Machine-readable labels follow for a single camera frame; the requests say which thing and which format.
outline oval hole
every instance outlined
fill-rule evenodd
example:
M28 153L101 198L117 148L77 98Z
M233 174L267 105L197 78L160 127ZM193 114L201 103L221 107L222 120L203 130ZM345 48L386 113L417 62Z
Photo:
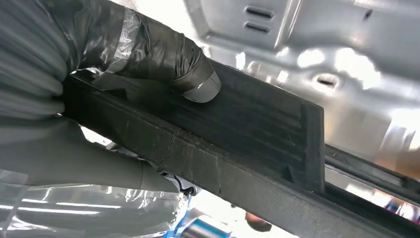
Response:
M258 32L261 32L261 33L265 33L265 34L270 32L270 28L268 26L260 25L260 24L253 23L253 22L245 23L245 28L248 28L248 29L253 30L253 31L258 31Z
M338 77L332 74L321 74L316 78L316 81L328 88L335 88L338 83Z
M258 6L248 6L245 11L248 14L254 15L254 16L258 16L258 17L263 17L263 18L267 18L267 19L272 19L274 17L274 12L264 9L262 7L258 7Z

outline crack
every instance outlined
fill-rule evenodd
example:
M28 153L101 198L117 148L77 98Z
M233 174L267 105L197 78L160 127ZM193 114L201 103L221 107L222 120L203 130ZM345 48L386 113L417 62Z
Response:
M173 145L173 142L174 142L174 140L175 140L175 137L178 135L178 132L179 132L179 130L180 130L181 128L178 128L176 131L175 131L175 133L173 134L173 136L172 136L172 138L171 138L171 141L170 141L170 143L169 143L169 146L168 146L168 150L166 151L166 154L165 154L165 156L163 157L163 160L160 162L161 164L163 163L163 162L165 162L166 161L166 159L167 159L167 157L168 157L168 154L169 154L169 152L170 152L170 149L172 148L172 145Z

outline gloved hand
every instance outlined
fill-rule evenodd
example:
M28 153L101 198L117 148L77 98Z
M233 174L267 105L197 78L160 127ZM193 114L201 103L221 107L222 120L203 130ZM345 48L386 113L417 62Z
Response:
M131 78L157 80L195 102L207 102L220 80L202 50L183 34L106 0L42 0L75 48L69 63Z

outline fluorescent light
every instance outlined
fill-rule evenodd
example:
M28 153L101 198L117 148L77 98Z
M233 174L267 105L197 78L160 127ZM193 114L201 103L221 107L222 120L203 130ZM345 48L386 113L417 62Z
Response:
M75 207L102 207L102 208L121 208L121 206L109 206L109 205L96 205L96 204L84 204L84 203L69 203L69 202L58 202L57 205L63 206L75 206Z

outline silver metal panel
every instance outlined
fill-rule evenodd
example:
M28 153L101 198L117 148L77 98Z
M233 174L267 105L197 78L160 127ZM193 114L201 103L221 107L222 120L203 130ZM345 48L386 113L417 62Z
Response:
M420 128L420 2L134 2L195 40L208 57L324 107L326 143L371 161L382 150L420 145L414 141ZM157 5L171 9L157 11ZM248 6L266 16L249 13ZM269 32L250 30L247 22Z

